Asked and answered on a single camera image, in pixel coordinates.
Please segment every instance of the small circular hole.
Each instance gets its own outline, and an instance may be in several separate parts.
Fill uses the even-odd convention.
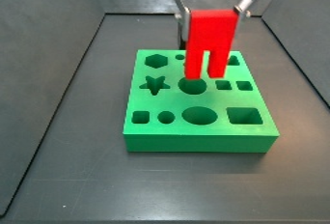
[[[178,54],[178,55],[175,56],[175,58],[176,58],[178,60],[183,60],[183,59],[184,59],[184,56],[180,55],[180,54]]]
[[[182,78],[179,80],[179,88],[183,93],[188,95],[199,95],[206,91],[207,85],[206,82],[199,80],[187,80],[186,78]]]
[[[159,121],[162,124],[168,125],[170,123],[172,123],[174,119],[175,119],[175,116],[168,111],[164,111],[159,114]]]

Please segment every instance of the green shape sorter block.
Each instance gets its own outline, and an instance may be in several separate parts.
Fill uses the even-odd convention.
[[[226,77],[184,78],[184,50],[139,50],[124,124],[130,152],[265,153],[279,136],[238,51]]]

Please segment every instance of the rectangular hole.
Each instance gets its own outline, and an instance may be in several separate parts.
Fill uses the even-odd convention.
[[[232,90],[231,82],[226,80],[215,81],[216,89],[218,90]]]
[[[147,111],[132,112],[131,121],[134,124],[148,124],[150,123],[150,112]]]
[[[249,81],[236,81],[238,89],[242,91],[253,91],[253,85]]]
[[[228,107],[227,115],[234,125],[262,125],[263,120],[257,108]]]

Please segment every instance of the circular hole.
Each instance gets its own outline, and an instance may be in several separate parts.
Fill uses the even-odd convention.
[[[194,106],[186,109],[182,117],[188,123],[198,126],[210,125],[218,119],[215,111],[202,106]]]
[[[178,55],[175,56],[175,58],[176,58],[178,60],[183,60],[183,59],[184,59],[184,56],[180,55],[180,54],[178,54]]]
[[[182,92],[184,92],[188,95],[199,95],[206,91],[206,82],[199,80],[187,80],[186,78],[182,78],[179,80],[179,88]]]
[[[167,125],[167,124],[172,123],[174,119],[175,119],[175,116],[171,112],[166,111],[166,112],[162,112],[159,115],[159,121],[162,124]]]

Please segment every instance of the hexagonal hole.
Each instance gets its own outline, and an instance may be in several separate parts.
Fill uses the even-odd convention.
[[[168,64],[167,57],[160,54],[151,55],[146,57],[144,64],[146,66],[150,66],[154,69],[158,69]]]

